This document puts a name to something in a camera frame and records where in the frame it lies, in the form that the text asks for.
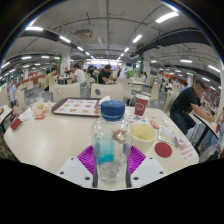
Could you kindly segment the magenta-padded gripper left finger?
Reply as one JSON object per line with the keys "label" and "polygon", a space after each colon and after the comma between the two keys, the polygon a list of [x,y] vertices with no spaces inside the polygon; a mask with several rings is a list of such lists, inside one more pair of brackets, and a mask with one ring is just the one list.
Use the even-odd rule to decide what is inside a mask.
{"label": "magenta-padded gripper left finger", "polygon": [[77,157],[70,156],[56,175],[84,188],[96,188],[98,176],[92,147],[87,147]]}

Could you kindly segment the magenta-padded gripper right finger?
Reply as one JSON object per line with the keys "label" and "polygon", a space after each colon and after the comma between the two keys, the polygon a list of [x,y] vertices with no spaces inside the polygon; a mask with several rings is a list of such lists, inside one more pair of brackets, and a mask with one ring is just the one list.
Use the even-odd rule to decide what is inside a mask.
{"label": "magenta-padded gripper right finger", "polygon": [[128,159],[129,185],[131,188],[143,187],[167,176],[167,172],[153,157],[147,157],[132,146]]}

